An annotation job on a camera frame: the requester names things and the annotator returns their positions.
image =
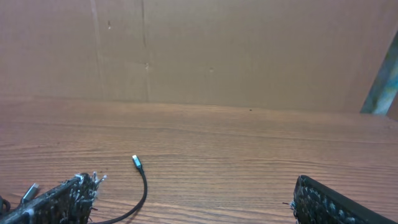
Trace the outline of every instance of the wooden tabletop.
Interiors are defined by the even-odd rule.
[[[91,213],[131,223],[295,223],[282,202],[305,174],[398,221],[398,123],[363,114],[0,99],[0,194],[15,207],[76,173],[108,175]]]

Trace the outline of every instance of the teal fabric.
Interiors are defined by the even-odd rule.
[[[398,33],[366,98],[362,113],[387,114],[398,92]]]

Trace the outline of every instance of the cable connector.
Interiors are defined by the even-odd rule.
[[[137,155],[133,155],[133,156],[132,156],[132,161],[134,162],[134,165],[136,166],[136,168],[137,168],[138,170],[142,169],[141,161],[139,160],[139,158],[137,157]]]

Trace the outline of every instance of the wood grain surface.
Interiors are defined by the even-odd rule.
[[[295,223],[306,174],[398,221],[398,123],[382,116],[257,108],[0,99],[0,194],[15,207],[79,172],[107,174],[94,221],[147,202],[126,223]]]

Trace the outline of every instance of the black textured object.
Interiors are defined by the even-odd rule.
[[[96,173],[77,174],[30,202],[20,204],[0,224],[77,224],[88,222],[99,184]]]
[[[290,207],[301,224],[397,224],[305,175],[297,179]]]

